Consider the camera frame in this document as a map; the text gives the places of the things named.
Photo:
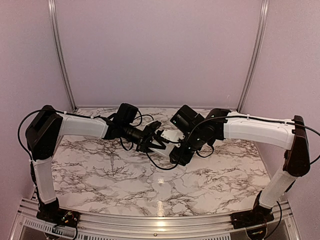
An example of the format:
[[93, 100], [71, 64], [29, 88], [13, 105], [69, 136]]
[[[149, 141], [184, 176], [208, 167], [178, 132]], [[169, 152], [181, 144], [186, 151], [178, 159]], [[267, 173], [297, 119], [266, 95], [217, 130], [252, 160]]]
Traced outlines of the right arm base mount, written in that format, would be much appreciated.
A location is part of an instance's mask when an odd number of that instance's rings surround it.
[[235, 212], [232, 213], [230, 217], [231, 224], [233, 225], [234, 229], [263, 225], [275, 219], [272, 213], [267, 213], [264, 215], [260, 213], [253, 213], [251, 210]]

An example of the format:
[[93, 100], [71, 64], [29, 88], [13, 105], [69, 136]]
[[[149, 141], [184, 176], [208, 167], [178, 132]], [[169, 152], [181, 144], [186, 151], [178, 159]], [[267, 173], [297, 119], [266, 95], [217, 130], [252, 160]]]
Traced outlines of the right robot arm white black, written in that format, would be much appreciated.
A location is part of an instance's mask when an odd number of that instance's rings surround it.
[[216, 140], [243, 140], [254, 143], [261, 154], [261, 147], [282, 151], [282, 163], [278, 164], [268, 185], [257, 195], [247, 219], [258, 224], [268, 214], [296, 179], [306, 175], [311, 168], [309, 141], [304, 119], [295, 115], [291, 119], [277, 119], [241, 114], [235, 110], [214, 108], [202, 116], [183, 105], [170, 119], [185, 138], [175, 147], [169, 158], [173, 164], [187, 165], [195, 152], [203, 145]]

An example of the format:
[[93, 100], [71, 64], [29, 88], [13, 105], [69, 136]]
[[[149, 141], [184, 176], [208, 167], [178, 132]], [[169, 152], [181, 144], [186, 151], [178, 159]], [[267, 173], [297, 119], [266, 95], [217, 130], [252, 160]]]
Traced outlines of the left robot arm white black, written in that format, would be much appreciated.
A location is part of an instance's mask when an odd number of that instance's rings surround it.
[[39, 201], [37, 218], [59, 223], [65, 214], [56, 197], [52, 176], [52, 161], [60, 137], [125, 139], [136, 145], [136, 151], [143, 153], [166, 149], [161, 137], [156, 134], [161, 123], [153, 121], [140, 130], [133, 125], [138, 113], [139, 109], [128, 103], [122, 103], [116, 113], [107, 117], [64, 113], [51, 105], [45, 105], [37, 112], [25, 131], [27, 149], [31, 154], [32, 179]]

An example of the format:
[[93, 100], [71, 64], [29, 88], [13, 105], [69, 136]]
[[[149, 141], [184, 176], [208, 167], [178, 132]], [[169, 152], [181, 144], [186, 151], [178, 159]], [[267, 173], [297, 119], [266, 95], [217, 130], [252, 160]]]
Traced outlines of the white remote control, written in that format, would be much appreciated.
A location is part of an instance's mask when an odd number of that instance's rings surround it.
[[154, 153], [161, 155], [162, 157], [169, 158], [170, 153], [172, 150], [177, 147], [179, 148], [183, 141], [185, 140], [185, 135], [178, 131], [178, 130], [158, 130], [156, 135], [151, 136], [156, 137], [158, 140], [162, 140], [163, 143], [166, 145], [166, 149], [152, 149]]

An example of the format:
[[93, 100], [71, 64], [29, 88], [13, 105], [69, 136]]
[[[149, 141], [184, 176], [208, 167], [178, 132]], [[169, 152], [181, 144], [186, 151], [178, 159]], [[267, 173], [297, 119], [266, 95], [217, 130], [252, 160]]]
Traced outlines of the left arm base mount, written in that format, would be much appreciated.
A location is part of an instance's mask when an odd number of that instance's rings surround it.
[[78, 226], [80, 213], [74, 210], [59, 208], [57, 211], [38, 211], [36, 218], [57, 226], [75, 228]]

